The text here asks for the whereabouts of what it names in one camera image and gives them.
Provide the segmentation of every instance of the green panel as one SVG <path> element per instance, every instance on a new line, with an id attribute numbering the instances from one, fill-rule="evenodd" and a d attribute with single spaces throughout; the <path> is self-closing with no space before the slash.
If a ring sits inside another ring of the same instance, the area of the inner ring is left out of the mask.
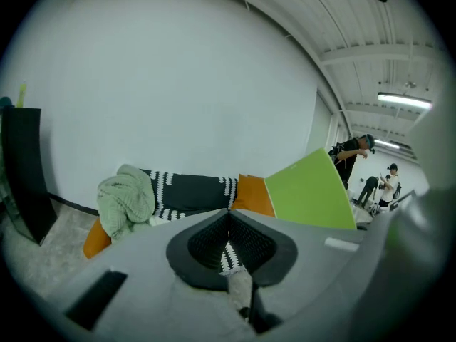
<path id="1" fill-rule="evenodd" d="M 342 180 L 323 148 L 264 181 L 277 218 L 321 227 L 356 229 Z"/>

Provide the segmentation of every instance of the man in black shirt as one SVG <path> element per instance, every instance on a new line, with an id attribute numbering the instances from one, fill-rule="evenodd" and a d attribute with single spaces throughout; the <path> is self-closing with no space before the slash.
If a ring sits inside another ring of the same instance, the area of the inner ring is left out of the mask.
<path id="1" fill-rule="evenodd" d="M 361 195 L 358 198 L 358 205 L 361 204 L 361 201 L 363 201 L 363 196 L 365 195 L 366 198 L 364 199 L 362 207 L 366 206 L 366 202 L 368 202 L 369 197 L 372 194 L 372 190 L 373 190 L 373 198 L 375 199 L 375 194 L 377 192 L 377 186 L 378 186 L 378 177 L 370 176 L 366 180 L 366 184 L 364 185 L 364 189 L 363 189 L 363 191 L 361 192 Z"/>
<path id="2" fill-rule="evenodd" d="M 337 143 L 333 149 L 329 151 L 329 155 L 336 166 L 336 170 L 341 176 L 343 185 L 348 189 L 348 179 L 350 179 L 351 170 L 356 161 L 356 156 L 361 155 L 364 158 L 368 157 L 366 150 L 372 153 L 375 139 L 372 135 L 366 134 L 362 137 L 352 138 L 344 143 Z"/>

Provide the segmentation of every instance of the black and white striped fabric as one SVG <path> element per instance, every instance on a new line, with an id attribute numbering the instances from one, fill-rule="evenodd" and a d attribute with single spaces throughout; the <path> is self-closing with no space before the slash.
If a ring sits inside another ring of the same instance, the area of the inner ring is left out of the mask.
<path id="1" fill-rule="evenodd" d="M 231 209 L 237 194 L 234 177 L 181 175 L 142 170 L 150 176 L 155 193 L 155 213 L 169 222 L 216 209 Z M 241 266 L 228 242 L 222 253 L 220 271 L 230 273 Z"/>

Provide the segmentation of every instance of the orange fabric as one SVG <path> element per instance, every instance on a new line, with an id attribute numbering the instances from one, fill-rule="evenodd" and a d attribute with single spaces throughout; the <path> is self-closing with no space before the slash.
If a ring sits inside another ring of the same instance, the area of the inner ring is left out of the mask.
<path id="1" fill-rule="evenodd" d="M 84 254 L 88 259 L 91 259 L 96 254 L 102 252 L 110 244 L 111 238 L 101 227 L 100 218 L 98 218 L 85 240 L 83 247 Z"/>
<path id="2" fill-rule="evenodd" d="M 232 209 L 245 209 L 275 217 L 264 179 L 256 176 L 239 175 L 237 197 Z"/>

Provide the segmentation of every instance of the black slot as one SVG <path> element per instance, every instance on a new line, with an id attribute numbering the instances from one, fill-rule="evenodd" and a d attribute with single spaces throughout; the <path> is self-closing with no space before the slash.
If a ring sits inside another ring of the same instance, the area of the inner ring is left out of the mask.
<path id="1" fill-rule="evenodd" d="M 254 285 L 252 287 L 252 299 L 250 301 L 249 323 L 252 325 L 254 330 L 260 334 L 278 326 L 282 323 L 282 320 L 275 314 L 268 313 L 264 309 L 257 290 L 258 286 Z"/>
<path id="2" fill-rule="evenodd" d="M 90 331 L 126 278 L 122 272 L 105 272 L 65 315 Z"/>

